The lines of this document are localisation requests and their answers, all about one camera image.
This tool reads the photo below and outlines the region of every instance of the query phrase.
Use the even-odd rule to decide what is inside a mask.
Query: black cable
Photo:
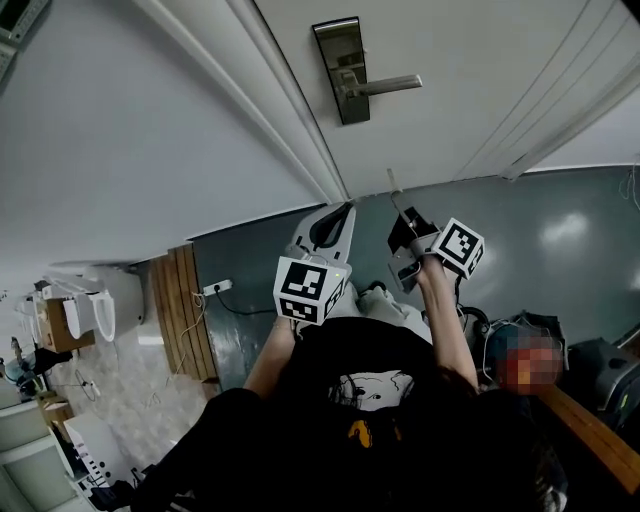
[[[213,290],[216,292],[216,297],[218,297],[218,300],[220,301],[220,304],[222,305],[222,307],[235,315],[253,316],[253,315],[261,315],[264,313],[276,313],[276,314],[278,313],[275,309],[259,309],[258,311],[238,311],[236,309],[231,309],[229,306],[227,306],[224,303],[224,301],[222,300],[222,297],[220,297],[220,294],[218,293],[218,291],[220,290],[220,287],[215,286]]]

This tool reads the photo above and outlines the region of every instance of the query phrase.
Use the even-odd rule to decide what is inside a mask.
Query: metal door lever
[[[369,96],[422,87],[419,75],[367,82],[360,21],[349,18],[313,26],[342,124],[368,121]]]

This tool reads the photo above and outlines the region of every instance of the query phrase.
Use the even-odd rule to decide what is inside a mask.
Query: white wall
[[[529,172],[633,164],[637,153],[640,153],[640,89]]]
[[[127,0],[58,0],[0,96],[0,289],[316,203]]]

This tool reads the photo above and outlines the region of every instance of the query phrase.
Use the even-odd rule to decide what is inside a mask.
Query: door
[[[640,29],[615,0],[255,0],[351,197],[507,174],[638,65]],[[371,96],[344,125],[312,26],[357,17]]]

